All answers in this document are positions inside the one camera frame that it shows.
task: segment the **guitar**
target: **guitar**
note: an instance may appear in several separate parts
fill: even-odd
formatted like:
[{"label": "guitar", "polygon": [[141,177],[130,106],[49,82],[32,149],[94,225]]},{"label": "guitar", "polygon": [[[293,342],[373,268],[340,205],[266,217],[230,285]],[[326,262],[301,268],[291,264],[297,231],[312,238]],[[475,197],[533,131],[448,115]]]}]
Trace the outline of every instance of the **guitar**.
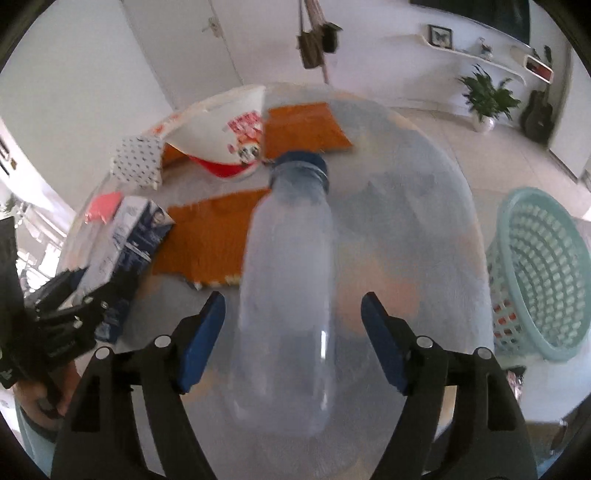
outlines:
[{"label": "guitar", "polygon": [[[548,45],[544,46],[544,53],[548,66],[552,68],[552,51]],[[548,103],[550,84],[541,92],[534,90],[530,94],[530,102],[521,115],[520,124],[525,136],[534,142],[546,143],[550,138],[550,132],[554,127],[552,121],[552,105]]]}]

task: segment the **green plant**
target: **green plant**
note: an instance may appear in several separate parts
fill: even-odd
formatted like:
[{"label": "green plant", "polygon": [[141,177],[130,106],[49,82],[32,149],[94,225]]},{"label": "green plant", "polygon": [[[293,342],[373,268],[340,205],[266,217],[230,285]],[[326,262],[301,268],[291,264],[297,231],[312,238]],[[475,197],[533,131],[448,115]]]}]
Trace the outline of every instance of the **green plant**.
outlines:
[{"label": "green plant", "polygon": [[470,111],[478,114],[478,120],[482,122],[483,116],[498,119],[504,113],[509,120],[511,114],[509,108],[515,108],[521,100],[513,98],[513,92],[505,88],[511,81],[510,78],[501,80],[498,87],[492,84],[491,76],[478,65],[474,65],[476,71],[473,77],[460,77],[458,80],[468,87],[468,93],[464,93],[467,105],[471,105]]},{"label": "green plant", "polygon": [[16,207],[17,202],[18,197],[11,193],[8,200],[4,203],[4,205],[2,205],[2,208],[0,208],[0,213],[2,214],[2,216],[9,216],[12,212],[12,209]]}]

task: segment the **television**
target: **television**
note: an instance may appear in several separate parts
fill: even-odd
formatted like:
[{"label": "television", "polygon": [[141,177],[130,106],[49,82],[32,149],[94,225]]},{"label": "television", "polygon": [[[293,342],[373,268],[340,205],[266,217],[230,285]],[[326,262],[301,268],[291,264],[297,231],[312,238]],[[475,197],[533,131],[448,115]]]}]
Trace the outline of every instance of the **television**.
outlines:
[{"label": "television", "polygon": [[530,0],[410,0],[461,15],[530,44]]}]

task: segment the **blue bottle cap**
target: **blue bottle cap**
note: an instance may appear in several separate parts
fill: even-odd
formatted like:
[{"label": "blue bottle cap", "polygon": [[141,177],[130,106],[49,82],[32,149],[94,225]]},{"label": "blue bottle cap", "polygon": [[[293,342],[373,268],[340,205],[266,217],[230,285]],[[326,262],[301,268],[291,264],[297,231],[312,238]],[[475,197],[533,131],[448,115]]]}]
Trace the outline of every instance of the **blue bottle cap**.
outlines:
[{"label": "blue bottle cap", "polygon": [[277,175],[286,168],[288,164],[290,167],[299,166],[314,170],[322,181],[324,191],[329,191],[329,176],[326,162],[320,155],[318,155],[318,153],[305,150],[285,152],[283,155],[277,157],[271,167],[271,181],[269,186],[273,186],[273,182]]}]

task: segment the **white shelf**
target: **white shelf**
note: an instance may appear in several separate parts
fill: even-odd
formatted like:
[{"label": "white shelf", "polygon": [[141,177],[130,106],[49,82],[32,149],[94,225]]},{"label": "white shelf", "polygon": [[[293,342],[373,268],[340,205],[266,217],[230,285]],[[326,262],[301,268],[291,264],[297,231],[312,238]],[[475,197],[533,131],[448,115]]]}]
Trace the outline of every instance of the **white shelf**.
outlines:
[{"label": "white shelf", "polygon": [[492,65],[493,67],[497,67],[498,69],[504,70],[510,74],[512,74],[513,76],[517,77],[517,79],[523,83],[523,85],[527,85],[526,81],[525,81],[525,77],[519,73],[518,71],[509,68],[507,65],[503,65],[501,63],[497,63],[494,61],[490,61],[490,60],[485,60],[482,57],[479,57],[478,55],[473,55],[472,53],[468,53],[465,51],[460,51],[460,50],[450,50],[449,48],[440,48],[440,47],[434,47],[433,45],[431,45],[427,39],[425,37],[423,37],[422,35],[417,35],[421,42],[423,44],[425,44],[427,47],[431,47],[433,50],[438,50],[438,51],[446,51],[449,53],[453,53],[455,55],[459,55],[460,57],[467,57],[469,59],[474,59],[476,61],[482,62],[482,63],[486,63],[487,65]]},{"label": "white shelf", "polygon": [[[546,82],[548,84],[549,83],[552,83],[554,81],[554,70],[552,70],[544,62],[542,62],[541,60],[539,60],[539,59],[535,58],[534,56],[530,55],[529,53],[527,53],[523,49],[521,49],[519,47],[516,47],[516,46],[512,46],[511,47],[511,56],[513,57],[513,59],[519,65],[521,65],[525,70],[527,70],[528,72],[530,72],[534,77],[538,77],[540,80],[543,80],[544,82]],[[543,69],[546,69],[546,71],[550,72],[550,78],[549,79],[545,79],[541,75],[538,75],[536,72],[532,72],[527,67],[528,61],[530,61],[530,62],[532,62],[534,64],[538,64],[540,67],[542,67]]]}]

